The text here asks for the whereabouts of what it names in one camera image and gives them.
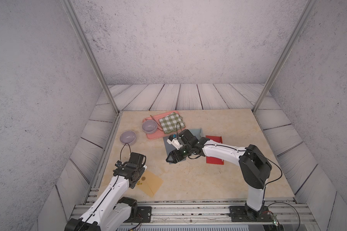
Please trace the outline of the yellow envelope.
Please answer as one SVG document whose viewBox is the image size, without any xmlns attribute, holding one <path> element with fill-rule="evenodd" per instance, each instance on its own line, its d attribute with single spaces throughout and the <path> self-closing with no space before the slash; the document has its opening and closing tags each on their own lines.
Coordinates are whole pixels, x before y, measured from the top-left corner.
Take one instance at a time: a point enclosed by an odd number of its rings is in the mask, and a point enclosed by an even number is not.
<svg viewBox="0 0 347 231">
<path fill-rule="evenodd" d="M 163 180 L 146 170 L 137 183 L 137 187 L 149 197 L 153 197 L 163 184 Z"/>
</svg>

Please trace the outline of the red envelope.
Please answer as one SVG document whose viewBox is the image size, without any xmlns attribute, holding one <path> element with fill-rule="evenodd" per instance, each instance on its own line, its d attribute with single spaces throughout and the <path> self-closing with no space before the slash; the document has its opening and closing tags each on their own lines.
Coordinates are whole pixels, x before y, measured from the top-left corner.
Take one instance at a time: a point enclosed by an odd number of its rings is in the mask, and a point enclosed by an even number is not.
<svg viewBox="0 0 347 231">
<path fill-rule="evenodd" d="M 206 136 L 206 138 L 213 140 L 218 143 L 223 143 L 221 136 Z M 222 159 L 218 159 L 216 157 L 206 157 L 206 163 L 207 164 L 213 164 L 213 165 L 224 165 L 224 161 Z"/>
</svg>

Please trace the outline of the grey envelope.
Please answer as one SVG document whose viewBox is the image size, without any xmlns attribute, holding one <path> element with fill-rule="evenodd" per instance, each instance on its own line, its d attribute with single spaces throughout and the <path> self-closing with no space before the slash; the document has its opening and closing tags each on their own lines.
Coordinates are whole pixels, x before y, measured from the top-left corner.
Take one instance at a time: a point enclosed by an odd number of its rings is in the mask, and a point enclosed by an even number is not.
<svg viewBox="0 0 347 231">
<path fill-rule="evenodd" d="M 166 149 L 167 156 L 168 156 L 170 152 L 176 152 L 177 153 L 177 150 L 172 145 L 167 143 L 167 138 L 168 138 L 168 136 L 164 137 L 163 141 L 164 141 L 165 149 Z"/>
</svg>

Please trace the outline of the light blue envelope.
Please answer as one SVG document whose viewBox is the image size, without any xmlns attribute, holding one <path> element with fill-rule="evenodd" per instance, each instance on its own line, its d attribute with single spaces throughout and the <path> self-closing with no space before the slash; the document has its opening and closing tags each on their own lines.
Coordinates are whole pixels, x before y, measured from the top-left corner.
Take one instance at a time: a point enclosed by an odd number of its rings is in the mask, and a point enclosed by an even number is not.
<svg viewBox="0 0 347 231">
<path fill-rule="evenodd" d="M 189 131 L 195 136 L 197 139 L 200 139 L 201 137 L 205 137 L 203 134 L 202 129 L 189 129 Z"/>
</svg>

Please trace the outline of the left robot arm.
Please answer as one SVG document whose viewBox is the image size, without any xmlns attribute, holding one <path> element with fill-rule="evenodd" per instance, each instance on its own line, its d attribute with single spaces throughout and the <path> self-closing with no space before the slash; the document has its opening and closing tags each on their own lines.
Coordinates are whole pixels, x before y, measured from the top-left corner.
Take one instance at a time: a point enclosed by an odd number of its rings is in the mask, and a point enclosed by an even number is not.
<svg viewBox="0 0 347 231">
<path fill-rule="evenodd" d="M 141 223 L 137 201 L 124 197 L 133 189 L 147 169 L 146 156 L 130 153 L 128 161 L 117 161 L 113 177 L 94 204 L 79 219 L 70 219 L 66 231 L 116 231 L 124 222 Z"/>
</svg>

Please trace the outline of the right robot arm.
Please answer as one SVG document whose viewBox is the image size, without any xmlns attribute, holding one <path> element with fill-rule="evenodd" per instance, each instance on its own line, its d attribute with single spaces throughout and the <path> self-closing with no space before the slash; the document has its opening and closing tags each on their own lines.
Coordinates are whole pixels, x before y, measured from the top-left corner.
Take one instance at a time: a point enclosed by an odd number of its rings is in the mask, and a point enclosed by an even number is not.
<svg viewBox="0 0 347 231">
<path fill-rule="evenodd" d="M 249 212 L 261 212 L 272 166 L 257 146 L 236 147 L 206 137 L 198 139 L 189 130 L 170 135 L 167 143 L 174 147 L 166 159 L 168 163 L 176 164 L 185 158 L 202 156 L 218 158 L 239 166 L 244 181 L 248 184 L 245 209 Z"/>
</svg>

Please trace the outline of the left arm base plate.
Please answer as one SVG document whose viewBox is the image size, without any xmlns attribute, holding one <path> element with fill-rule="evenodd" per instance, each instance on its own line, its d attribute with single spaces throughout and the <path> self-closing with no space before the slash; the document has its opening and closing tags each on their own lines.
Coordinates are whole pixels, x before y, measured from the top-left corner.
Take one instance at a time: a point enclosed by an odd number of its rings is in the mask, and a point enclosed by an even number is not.
<svg viewBox="0 0 347 231">
<path fill-rule="evenodd" d="M 152 207 L 133 207 L 129 218 L 124 223 L 150 223 Z"/>
</svg>

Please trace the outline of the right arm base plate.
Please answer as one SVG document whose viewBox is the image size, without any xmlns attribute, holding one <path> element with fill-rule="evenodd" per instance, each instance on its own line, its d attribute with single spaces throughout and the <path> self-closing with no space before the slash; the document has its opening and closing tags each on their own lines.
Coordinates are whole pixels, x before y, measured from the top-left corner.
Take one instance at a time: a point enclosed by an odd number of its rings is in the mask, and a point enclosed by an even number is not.
<svg viewBox="0 0 347 231">
<path fill-rule="evenodd" d="M 229 216 L 232 222 L 274 222 L 274 218 L 266 206 L 262 206 L 260 211 L 255 211 L 247 205 L 230 206 Z"/>
</svg>

